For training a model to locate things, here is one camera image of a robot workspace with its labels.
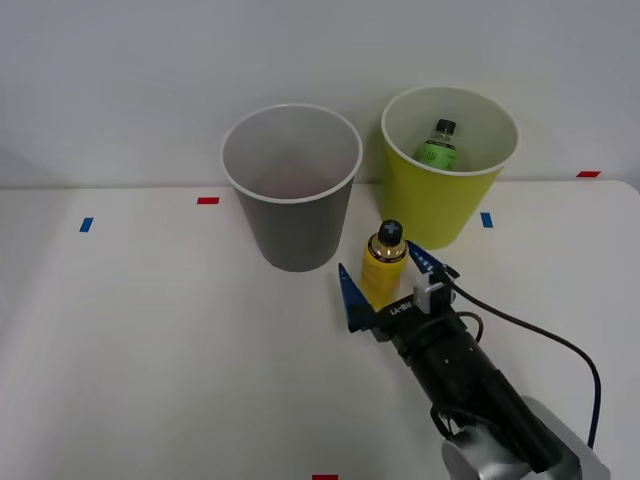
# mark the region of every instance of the black bottle cap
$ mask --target black bottle cap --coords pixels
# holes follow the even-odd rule
[[[441,118],[438,120],[438,124],[436,125],[436,130],[438,132],[446,133],[447,135],[453,135],[453,132],[456,129],[456,122],[452,122],[451,120],[445,120]]]
[[[385,247],[395,247],[402,241],[402,225],[395,220],[385,220],[378,230],[378,240]]]

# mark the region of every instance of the table surface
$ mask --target table surface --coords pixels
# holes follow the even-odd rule
[[[336,255],[286,273],[261,257],[230,188],[0,191],[0,478],[448,478],[412,374],[391,345],[345,329],[337,264],[359,277],[377,194],[355,186]],[[638,193],[498,183],[479,212],[494,228],[476,213],[436,255],[472,294],[593,357],[596,452],[634,478]],[[586,438],[583,361],[483,316],[494,363]]]

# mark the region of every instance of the gray paper cup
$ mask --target gray paper cup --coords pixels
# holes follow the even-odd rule
[[[345,118],[314,105],[259,110],[222,144],[222,167],[262,255],[290,272],[336,252],[362,141]]]

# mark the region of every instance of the black cable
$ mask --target black cable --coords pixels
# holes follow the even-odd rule
[[[476,343],[480,343],[480,339],[482,339],[482,334],[484,333],[484,322],[482,321],[482,317],[477,313],[473,312],[456,312],[459,317],[469,317],[473,318],[476,322],[478,322],[478,333],[476,334]]]
[[[598,420],[600,419],[600,404],[602,402],[602,382],[600,381],[600,374],[598,373],[598,369],[596,368],[596,364],[593,363],[593,360],[580,348],[576,347],[573,343],[565,340],[564,338],[548,332],[540,327],[536,327],[535,325],[531,325],[519,318],[513,317],[507,313],[501,312],[500,310],[493,308],[491,305],[487,305],[486,303],[478,300],[472,295],[465,292],[462,288],[457,286],[453,281],[449,280],[449,285],[453,290],[455,290],[459,295],[469,300],[474,305],[486,310],[489,313],[493,313],[497,317],[500,317],[508,322],[511,322],[519,327],[526,328],[527,330],[531,330],[537,334],[542,335],[543,337],[547,337],[555,342],[558,342],[561,345],[564,345],[568,349],[577,353],[587,365],[591,369],[591,374],[593,375],[593,384],[594,384],[594,399],[593,399],[593,413],[591,415],[591,427],[589,428],[589,439],[587,440],[587,445],[589,448],[593,450],[593,445],[596,441],[596,431],[598,430]]]

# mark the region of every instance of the bottle label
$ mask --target bottle label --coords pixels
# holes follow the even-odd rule
[[[453,170],[458,159],[458,152],[451,145],[429,140],[420,146],[416,158],[420,163],[433,168]]]

